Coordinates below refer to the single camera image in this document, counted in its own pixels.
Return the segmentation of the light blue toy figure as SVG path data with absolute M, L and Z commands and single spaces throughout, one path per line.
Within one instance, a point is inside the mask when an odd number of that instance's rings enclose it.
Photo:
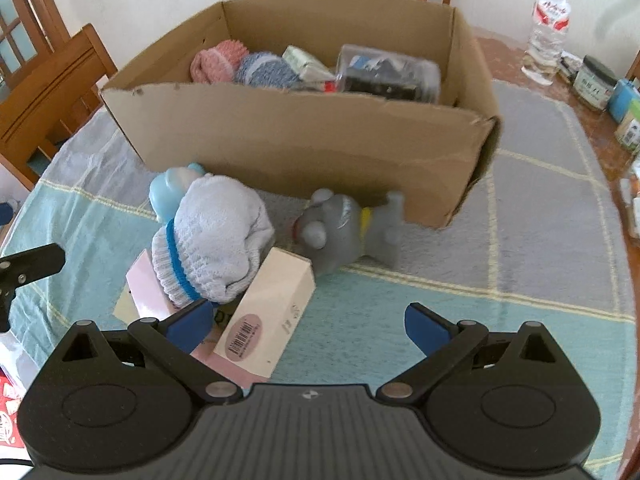
M 204 168 L 192 162 L 185 167 L 169 168 L 152 180 L 149 200 L 158 222 L 166 224 L 175 217 L 180 202 L 191 184 L 204 174 Z

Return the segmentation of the clear jar black clips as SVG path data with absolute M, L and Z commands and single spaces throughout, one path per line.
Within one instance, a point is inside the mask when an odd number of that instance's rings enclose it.
M 344 44 L 337 58 L 336 88 L 386 100 L 436 104 L 440 70 L 425 58 Z

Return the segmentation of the green white tissue pack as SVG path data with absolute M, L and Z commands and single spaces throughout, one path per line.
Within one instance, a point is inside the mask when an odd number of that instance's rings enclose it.
M 318 58 L 299 47 L 288 46 L 284 50 L 282 58 L 302 81 L 327 82 L 335 78 L 334 73 L 320 62 Z

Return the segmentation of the pink flat box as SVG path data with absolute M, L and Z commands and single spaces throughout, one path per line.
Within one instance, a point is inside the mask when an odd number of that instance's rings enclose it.
M 122 322 L 129 324 L 138 318 L 158 318 L 163 321 L 179 312 L 179 309 L 165 295 L 160 282 L 157 281 L 152 267 L 149 249 L 143 249 L 126 273 L 127 285 L 122 290 L 114 307 L 114 315 Z M 216 307 L 213 313 L 191 314 L 186 322 L 171 326 L 172 333 L 167 338 L 176 336 L 175 346 L 212 370 L 223 375 L 229 372 L 229 378 L 242 388 L 250 388 L 256 382 L 268 382 L 264 376 L 250 374 L 239 367 L 224 364 L 215 353 L 222 333 L 238 307 L 243 294 L 231 301 Z

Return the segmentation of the beige cardboard product box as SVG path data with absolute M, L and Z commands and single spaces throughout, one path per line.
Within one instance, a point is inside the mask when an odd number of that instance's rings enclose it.
M 268 382 L 315 288 L 308 259 L 271 249 L 222 332 L 209 364 L 243 388 Z

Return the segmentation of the checked grey green tablecloth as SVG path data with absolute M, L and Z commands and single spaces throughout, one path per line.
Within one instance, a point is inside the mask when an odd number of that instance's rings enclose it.
M 494 91 L 500 143 L 450 225 L 406 226 L 393 269 L 361 261 L 319 278 L 272 378 L 382 385 L 420 359 L 404 331 L 413 301 L 498 332 L 535 320 L 597 400 L 602 422 L 588 468 L 614 479 L 637 376 L 620 216 L 574 110 L 504 81 Z M 158 228 L 151 180 L 111 115 L 99 112 L 28 196 L 2 252 L 56 243 L 66 253 L 59 274 L 21 288 L 12 304 L 14 336 L 34 364 L 81 318 L 106 330 L 122 325 L 115 308 L 127 272 Z

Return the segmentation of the grey elephant toy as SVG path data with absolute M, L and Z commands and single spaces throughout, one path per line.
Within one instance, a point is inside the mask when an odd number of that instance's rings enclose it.
M 394 266 L 400 255 L 405 196 L 386 194 L 386 202 L 360 206 L 345 194 L 319 188 L 293 224 L 292 239 L 317 276 L 332 273 L 361 258 Z

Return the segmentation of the wooden chair at left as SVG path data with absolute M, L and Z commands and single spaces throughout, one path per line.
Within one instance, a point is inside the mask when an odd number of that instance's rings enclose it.
M 102 105 L 98 82 L 117 72 L 91 24 L 51 54 L 1 103 L 1 162 L 28 190 L 39 176 L 28 166 L 39 152 L 52 159 L 53 133 L 73 136 Z

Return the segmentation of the brown cardboard box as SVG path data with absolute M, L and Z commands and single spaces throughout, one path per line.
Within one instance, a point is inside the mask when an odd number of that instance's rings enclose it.
M 194 84 L 194 55 L 222 40 L 333 64 L 345 44 L 426 58 L 436 104 L 244 84 Z M 103 87 L 103 101 L 153 171 L 189 162 L 271 193 L 330 188 L 363 205 L 405 195 L 408 221 L 441 228 L 484 176 L 501 134 L 490 71 L 453 6 L 421 0 L 227 0 L 151 44 Z

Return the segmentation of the wooden glass door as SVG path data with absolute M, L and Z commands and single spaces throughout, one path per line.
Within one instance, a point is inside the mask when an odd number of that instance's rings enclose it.
M 1 88 L 14 89 L 68 40 L 54 0 L 1 0 Z

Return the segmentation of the green lid small bottle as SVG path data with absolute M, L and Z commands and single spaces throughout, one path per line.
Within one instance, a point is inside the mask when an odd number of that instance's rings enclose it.
M 618 144 L 631 154 L 637 154 L 640 148 L 640 101 L 634 100 L 615 131 Z

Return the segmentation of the pink rolled sock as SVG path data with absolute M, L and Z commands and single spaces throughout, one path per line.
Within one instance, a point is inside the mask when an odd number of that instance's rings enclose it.
M 215 47 L 203 49 L 194 55 L 190 76 L 198 84 L 232 82 L 242 59 L 250 54 L 239 40 L 224 40 Z

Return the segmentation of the blue grey rolled sock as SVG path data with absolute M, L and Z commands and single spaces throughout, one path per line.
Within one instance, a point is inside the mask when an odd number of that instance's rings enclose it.
M 288 89 L 299 83 L 291 66 L 279 55 L 268 51 L 250 53 L 242 58 L 233 81 L 254 88 Z

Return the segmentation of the wooden dining table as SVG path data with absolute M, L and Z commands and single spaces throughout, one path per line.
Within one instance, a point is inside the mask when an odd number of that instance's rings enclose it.
M 574 110 L 597 157 L 602 174 L 608 182 L 611 202 L 615 205 L 620 217 L 620 228 L 626 247 L 632 290 L 635 295 L 638 295 L 639 245 L 628 234 L 626 209 L 618 185 L 618 180 L 623 177 L 623 170 L 626 168 L 627 162 L 631 161 L 631 156 L 624 152 L 614 139 L 616 123 L 609 114 L 594 112 L 579 102 L 561 81 L 555 82 L 550 87 L 543 87 L 527 79 L 520 70 L 524 44 L 518 40 L 477 26 L 473 28 L 473 32 L 483 49 L 492 76 L 510 82 L 510 84 L 529 88 L 549 99 L 563 102 Z

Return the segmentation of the blue container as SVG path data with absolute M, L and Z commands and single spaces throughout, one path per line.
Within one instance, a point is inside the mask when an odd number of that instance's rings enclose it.
M 608 114 L 620 124 L 624 119 L 631 102 L 638 101 L 639 91 L 628 79 L 620 79 L 608 101 Z

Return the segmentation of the dark lid glass jar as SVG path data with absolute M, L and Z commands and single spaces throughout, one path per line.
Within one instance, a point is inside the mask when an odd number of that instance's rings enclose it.
M 585 55 L 582 66 L 578 70 L 573 91 L 587 106 L 598 112 L 603 112 L 608 106 L 618 78 L 597 58 Z

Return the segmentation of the clear plastic water bottle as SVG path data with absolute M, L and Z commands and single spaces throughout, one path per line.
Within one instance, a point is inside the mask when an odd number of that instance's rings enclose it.
M 551 86 L 558 72 L 571 10 L 570 0 L 534 0 L 521 70 L 537 84 Z

